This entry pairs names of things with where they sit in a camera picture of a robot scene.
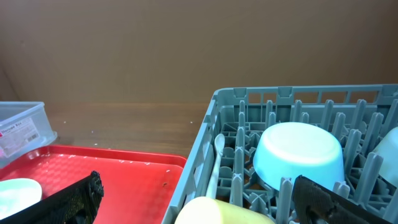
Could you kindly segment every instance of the spoon head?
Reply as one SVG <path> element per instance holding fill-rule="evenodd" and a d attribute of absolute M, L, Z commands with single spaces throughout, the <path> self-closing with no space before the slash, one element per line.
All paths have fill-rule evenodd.
<path fill-rule="evenodd" d="M 218 152 L 222 152 L 225 146 L 225 137 L 224 134 L 218 134 L 216 139 L 214 140 L 214 145 Z"/>

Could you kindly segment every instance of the label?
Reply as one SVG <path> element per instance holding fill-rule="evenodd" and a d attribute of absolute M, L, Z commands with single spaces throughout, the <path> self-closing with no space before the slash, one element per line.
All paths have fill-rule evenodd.
<path fill-rule="evenodd" d="M 6 157 L 10 157 L 38 138 L 39 132 L 32 118 L 25 118 L 7 128 L 0 129 L 0 152 Z"/>

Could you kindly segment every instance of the wooden table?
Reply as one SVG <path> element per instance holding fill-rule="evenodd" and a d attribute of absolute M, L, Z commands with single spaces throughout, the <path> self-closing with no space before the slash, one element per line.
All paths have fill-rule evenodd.
<path fill-rule="evenodd" d="M 46 104 L 56 144 L 188 157 L 208 104 Z"/>

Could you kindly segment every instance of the gray dish rack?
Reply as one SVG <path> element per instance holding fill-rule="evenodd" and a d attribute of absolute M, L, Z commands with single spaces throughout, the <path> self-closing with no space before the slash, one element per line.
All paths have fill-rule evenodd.
<path fill-rule="evenodd" d="M 186 203 L 205 195 L 215 159 L 213 141 L 219 133 L 226 136 L 226 146 L 217 198 L 265 214 L 276 223 L 295 223 L 291 179 L 282 178 L 280 191 L 276 191 L 252 167 L 262 132 L 288 121 L 310 123 L 331 132 L 342 145 L 345 164 L 345 182 L 337 182 L 334 192 L 398 223 L 398 191 L 378 175 L 382 157 L 372 152 L 388 131 L 398 126 L 398 85 L 215 91 L 162 223 L 173 223 Z"/>

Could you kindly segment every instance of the brown backdrop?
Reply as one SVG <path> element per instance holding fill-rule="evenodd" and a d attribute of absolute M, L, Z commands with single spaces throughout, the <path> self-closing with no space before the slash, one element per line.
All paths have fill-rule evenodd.
<path fill-rule="evenodd" d="M 3 0 L 22 100 L 208 102 L 229 86 L 398 82 L 398 1 Z"/>

